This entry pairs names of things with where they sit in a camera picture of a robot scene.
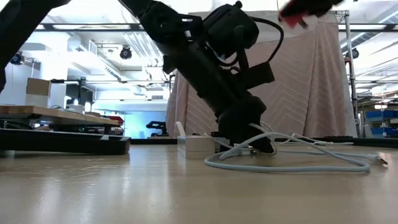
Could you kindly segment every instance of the white cable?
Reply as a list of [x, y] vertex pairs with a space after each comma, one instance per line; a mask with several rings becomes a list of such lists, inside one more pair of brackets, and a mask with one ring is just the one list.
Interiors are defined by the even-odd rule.
[[[266, 123], [261, 123], [262, 125], [265, 125], [266, 127], [268, 127], [268, 129], [273, 133], [274, 130], [272, 127], [270, 127], [268, 124]], [[262, 131], [263, 133], [267, 133], [268, 131], [266, 131], [263, 127], [261, 127], [260, 125], [257, 124], [249, 124], [250, 126], [257, 128], [258, 130]], [[271, 140], [271, 146], [274, 148], [274, 152], [273, 153], [267, 153], [268, 156], [274, 156], [277, 154], [278, 152], [278, 148], [277, 148], [277, 144], [275, 143], [275, 137], [274, 136], [270, 136], [269, 138]]]
[[31, 78], [33, 78], [33, 72], [35, 70], [35, 64], [36, 64], [36, 62], [34, 61], [34, 59], [32, 59], [32, 73], [30, 74]]
[[175, 123], [177, 130], [178, 130], [178, 135], [179, 136], [185, 136], [185, 131], [184, 131], [184, 127], [182, 126], [181, 122], [177, 121]]
[[[288, 136], [286, 134], [281, 134], [281, 133], [267, 133], [264, 128], [256, 125], [256, 124], [251, 124], [251, 126], [260, 129], [261, 131], [264, 132], [264, 134], [259, 134], [257, 136], [254, 136], [251, 139], [248, 139], [247, 141], [242, 142], [241, 144], [235, 146], [235, 147], [230, 147], [225, 144], [222, 144], [226, 147], [231, 148], [229, 151], [226, 152], [220, 152], [215, 155], [212, 155], [210, 157], [207, 157], [205, 159], [205, 164], [208, 166], [212, 167], [217, 167], [217, 168], [222, 168], [222, 169], [231, 169], [231, 170], [241, 170], [241, 171], [252, 171], [252, 172], [326, 172], [326, 171], [334, 171], [334, 172], [367, 172], [370, 170], [370, 165], [366, 162], [359, 161], [356, 159], [350, 159], [347, 158], [346, 156], [349, 157], [359, 157], [359, 158], [365, 158], [370, 160], [371, 162], [377, 164], [377, 165], [382, 165], [382, 164], [387, 164], [386, 161], [384, 161], [382, 158], [380, 158], [377, 155], [372, 155], [372, 154], [352, 154], [352, 153], [343, 153], [343, 152], [330, 152], [327, 151], [326, 149], [323, 149], [321, 147], [316, 146], [315, 144], [311, 144], [309, 142], [303, 141], [301, 139], [294, 138], [292, 136]], [[313, 151], [280, 151], [280, 152], [286, 152], [286, 153], [300, 153], [300, 154], [314, 154], [314, 155], [329, 155], [331, 157], [334, 157], [336, 159], [352, 163], [354, 165], [357, 165], [359, 167], [333, 167], [333, 166], [313, 166], [313, 167], [260, 167], [260, 166], [241, 166], [241, 165], [232, 165], [232, 164], [222, 164], [218, 162], [213, 162], [214, 160], [221, 159], [224, 160], [229, 157], [233, 156], [245, 156], [250, 154], [248, 152], [248, 149], [243, 149], [244, 146], [249, 145], [253, 141], [256, 141], [260, 138], [265, 138], [269, 137], [271, 139], [271, 142], [274, 143], [274, 138], [278, 137], [283, 137], [287, 138], [289, 140], [299, 142], [301, 144], [310, 146], [314, 149], [318, 149], [321, 152], [313, 152]]]

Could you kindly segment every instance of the shelf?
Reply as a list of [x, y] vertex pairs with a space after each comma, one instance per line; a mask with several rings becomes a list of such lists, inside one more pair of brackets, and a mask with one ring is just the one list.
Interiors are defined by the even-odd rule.
[[374, 138], [386, 138], [383, 136], [383, 134], [373, 134]]
[[383, 122], [390, 120], [391, 124], [398, 124], [398, 118], [382, 118], [382, 117], [374, 117], [374, 118], [366, 118], [365, 123], [371, 122]]

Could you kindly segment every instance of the power strip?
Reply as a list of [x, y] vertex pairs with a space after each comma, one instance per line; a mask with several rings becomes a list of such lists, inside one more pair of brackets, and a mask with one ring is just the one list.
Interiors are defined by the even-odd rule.
[[179, 136], [178, 152], [186, 159], [204, 159], [215, 153], [215, 141], [210, 136]]

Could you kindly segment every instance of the gray floor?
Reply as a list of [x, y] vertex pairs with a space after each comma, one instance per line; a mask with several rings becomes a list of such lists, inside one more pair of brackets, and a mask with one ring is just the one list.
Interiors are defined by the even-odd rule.
[[[0, 224], [398, 223], [398, 151], [369, 174], [261, 174], [186, 161], [175, 146], [125, 156], [7, 152], [0, 157]], [[326, 156], [232, 158], [269, 166], [347, 165]]]

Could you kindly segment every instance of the red object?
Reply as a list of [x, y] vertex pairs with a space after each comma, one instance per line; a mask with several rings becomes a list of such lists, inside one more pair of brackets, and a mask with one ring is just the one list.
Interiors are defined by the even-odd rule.
[[107, 117], [113, 121], [118, 121], [120, 126], [124, 124], [124, 120], [119, 116], [107, 116]]
[[300, 14], [296, 14], [293, 16], [289, 16], [289, 17], [282, 17], [282, 13], [285, 9], [288, 9], [290, 7], [294, 6], [294, 0], [290, 1], [289, 3], [287, 3], [287, 5], [283, 8], [283, 10], [281, 10], [279, 12], [278, 18], [281, 21], [284, 21], [289, 27], [294, 28], [297, 24], [301, 23], [303, 21], [303, 17], [307, 16], [308, 12], [302, 12]]
[[297, 24], [303, 21], [303, 17], [306, 15], [307, 13], [305, 12], [295, 16], [281, 17], [279, 13], [279, 19], [284, 21], [289, 27], [294, 28]]

